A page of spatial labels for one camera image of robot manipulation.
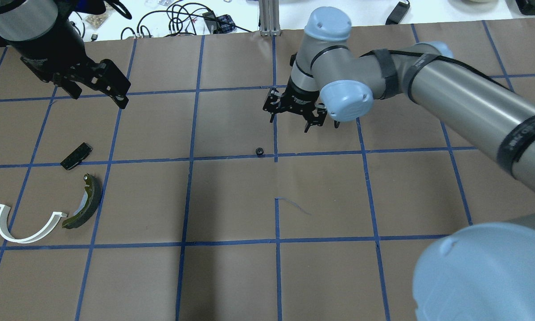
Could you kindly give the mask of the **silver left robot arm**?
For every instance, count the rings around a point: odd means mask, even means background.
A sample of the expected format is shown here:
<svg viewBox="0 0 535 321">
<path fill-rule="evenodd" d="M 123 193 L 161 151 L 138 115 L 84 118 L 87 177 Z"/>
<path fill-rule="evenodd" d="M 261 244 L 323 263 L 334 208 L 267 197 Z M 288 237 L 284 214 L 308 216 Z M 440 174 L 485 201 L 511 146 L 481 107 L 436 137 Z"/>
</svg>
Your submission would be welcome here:
<svg viewBox="0 0 535 321">
<path fill-rule="evenodd" d="M 73 99 L 85 85 L 124 109 L 130 81 L 112 60 L 88 57 L 83 38 L 69 20 L 74 12 L 105 13 L 107 4 L 132 18 L 118 0 L 0 0 L 0 37 L 42 82 L 53 83 Z"/>
</svg>

